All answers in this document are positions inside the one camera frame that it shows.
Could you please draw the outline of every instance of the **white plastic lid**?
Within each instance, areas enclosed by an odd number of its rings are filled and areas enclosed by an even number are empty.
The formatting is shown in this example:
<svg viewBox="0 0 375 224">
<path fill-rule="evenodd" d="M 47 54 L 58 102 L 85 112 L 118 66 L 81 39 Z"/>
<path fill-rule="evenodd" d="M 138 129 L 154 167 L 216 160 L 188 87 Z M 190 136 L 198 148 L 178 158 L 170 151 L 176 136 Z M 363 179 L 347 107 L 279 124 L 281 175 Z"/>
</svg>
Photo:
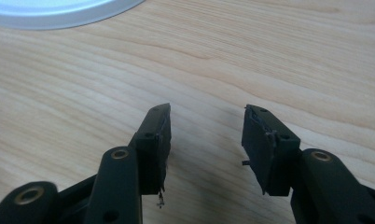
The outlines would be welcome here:
<svg viewBox="0 0 375 224">
<path fill-rule="evenodd" d="M 118 15 L 145 0 L 0 0 L 0 26 L 50 30 Z"/>
</svg>

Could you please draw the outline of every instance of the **round joint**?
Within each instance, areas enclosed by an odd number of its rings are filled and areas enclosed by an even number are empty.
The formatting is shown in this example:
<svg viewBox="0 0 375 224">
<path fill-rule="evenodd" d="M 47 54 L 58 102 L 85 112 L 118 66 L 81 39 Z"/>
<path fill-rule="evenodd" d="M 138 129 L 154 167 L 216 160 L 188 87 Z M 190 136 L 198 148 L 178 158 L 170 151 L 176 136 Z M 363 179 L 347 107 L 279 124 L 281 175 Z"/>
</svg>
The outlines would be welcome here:
<svg viewBox="0 0 375 224">
<path fill-rule="evenodd" d="M 115 160 L 121 160 L 129 156 L 129 151 L 126 149 L 118 149 L 112 152 L 111 157 Z"/>
<path fill-rule="evenodd" d="M 25 205 L 33 203 L 40 197 L 42 197 L 45 190 L 41 186 L 33 186 L 18 194 L 14 200 L 15 204 Z"/>
<path fill-rule="evenodd" d="M 314 151 L 311 154 L 314 158 L 316 158 L 319 161 L 331 161 L 332 158 L 325 152 L 322 151 Z"/>
</svg>

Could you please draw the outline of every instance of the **wooden surface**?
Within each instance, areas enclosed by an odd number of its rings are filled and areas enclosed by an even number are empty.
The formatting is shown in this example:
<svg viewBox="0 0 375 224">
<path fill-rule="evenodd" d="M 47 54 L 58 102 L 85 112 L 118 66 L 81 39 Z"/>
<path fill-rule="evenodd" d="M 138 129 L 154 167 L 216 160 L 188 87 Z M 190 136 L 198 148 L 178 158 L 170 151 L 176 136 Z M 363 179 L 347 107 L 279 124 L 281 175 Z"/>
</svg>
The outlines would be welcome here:
<svg viewBox="0 0 375 224">
<path fill-rule="evenodd" d="M 74 29 L 0 28 L 0 201 L 95 174 L 163 103 L 166 205 L 144 197 L 144 223 L 294 223 L 241 166 L 246 104 L 375 188 L 375 0 L 147 0 Z"/>
</svg>

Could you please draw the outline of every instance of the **wood grain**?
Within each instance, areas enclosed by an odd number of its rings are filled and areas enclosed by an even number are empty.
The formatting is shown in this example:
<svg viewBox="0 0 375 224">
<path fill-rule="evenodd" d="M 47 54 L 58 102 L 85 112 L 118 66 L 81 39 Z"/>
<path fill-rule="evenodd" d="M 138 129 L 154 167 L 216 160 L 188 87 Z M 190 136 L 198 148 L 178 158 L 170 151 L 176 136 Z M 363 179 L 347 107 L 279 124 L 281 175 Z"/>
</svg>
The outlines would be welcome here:
<svg viewBox="0 0 375 224">
<path fill-rule="evenodd" d="M 146 0 L 73 29 L 0 28 L 0 201 L 95 174 L 168 102 L 166 206 L 144 197 L 145 223 L 294 223 L 241 166 L 246 104 L 375 188 L 375 0 Z"/>
</svg>

